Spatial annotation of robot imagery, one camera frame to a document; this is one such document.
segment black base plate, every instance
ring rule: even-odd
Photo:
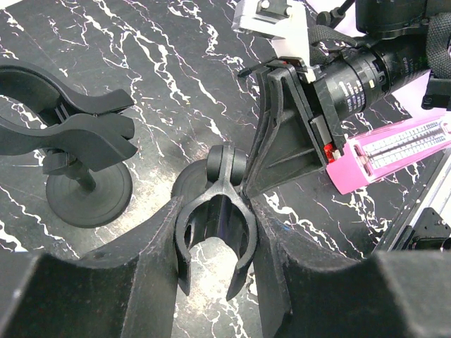
[[[184,196],[183,205],[194,201],[209,187],[206,179],[206,160],[196,161],[179,174],[172,187],[171,197]]]
[[[52,211],[75,227],[95,228],[118,218],[132,198],[132,177],[123,163],[97,173],[91,172],[97,186],[88,192],[65,175],[49,176],[47,201]]]

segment pink thermometer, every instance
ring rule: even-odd
[[[327,167],[341,194],[353,192],[451,146],[451,113],[388,125],[347,140]]]

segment clamp stand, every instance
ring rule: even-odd
[[[130,118],[118,115],[133,105],[116,90],[85,96],[33,64],[0,60],[0,94],[25,104],[48,128],[29,130],[0,118],[0,155],[43,149],[49,175],[47,200],[70,225],[93,228],[115,220],[132,196],[132,178],[121,162],[135,155],[128,140],[135,133]]]
[[[181,210],[175,224],[175,250],[178,258],[178,282],[190,293],[191,255],[189,250],[210,237],[221,238],[237,255],[238,262],[230,283],[227,300],[242,289],[247,270],[257,248],[257,223],[241,196],[235,191],[245,169],[246,155],[230,145],[213,146],[207,160],[198,161],[180,174],[173,194],[194,196]],[[188,184],[190,178],[205,184]]]

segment bolt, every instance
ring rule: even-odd
[[[260,6],[261,6],[263,9],[268,9],[268,8],[269,8],[269,5],[270,5],[270,3],[269,3],[268,0],[263,0],[263,1],[261,2],[261,4],[260,4]]]

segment black marble table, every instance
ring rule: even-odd
[[[135,106],[139,148],[126,161],[134,194],[117,221],[95,230],[59,220],[45,199],[40,151],[0,158],[0,249],[42,250],[79,258],[148,219],[169,199],[178,173],[225,141],[250,150],[259,88],[239,69],[273,55],[268,42],[232,32],[234,0],[23,0],[0,10],[0,57],[47,69],[89,95],[124,88]],[[315,12],[309,8],[312,23]],[[0,97],[1,117],[42,124],[27,107]],[[349,135],[409,118],[389,96],[344,123]],[[293,236],[355,259],[367,257],[407,202],[428,160],[384,181],[341,196],[319,173],[260,198]],[[236,257],[219,239],[192,249],[190,297],[178,293],[173,337],[261,337],[252,269],[232,301],[226,290]]]

